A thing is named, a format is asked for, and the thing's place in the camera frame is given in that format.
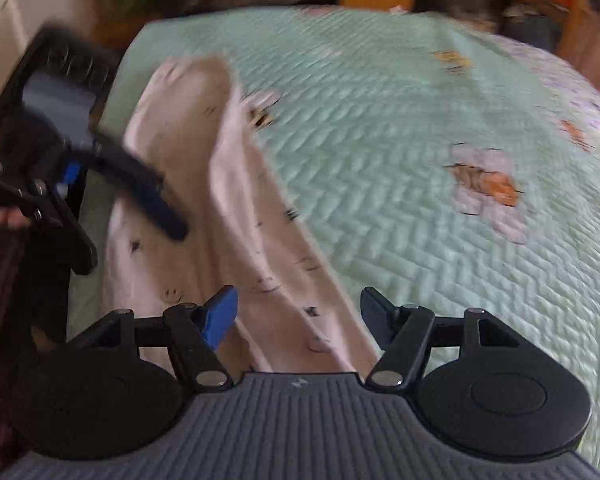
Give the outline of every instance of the round black pad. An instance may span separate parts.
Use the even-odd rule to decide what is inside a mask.
[[[492,460],[533,460],[576,446],[589,422],[584,384],[534,349],[494,348],[423,378],[416,401],[433,433]]]
[[[37,452],[101,460],[145,446],[174,422],[183,402],[176,379],[129,352],[58,354],[16,382],[12,420]]]

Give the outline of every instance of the pink cloth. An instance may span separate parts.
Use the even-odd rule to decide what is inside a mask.
[[[310,234],[289,215],[261,151],[251,143],[259,98],[222,59],[170,59],[152,77],[125,134],[126,148],[165,174],[191,231],[169,240],[119,198],[109,223],[104,310],[157,316],[203,303],[229,283],[238,317],[218,355],[234,376],[355,370],[366,376],[378,349]],[[162,349],[142,356],[170,368]]]

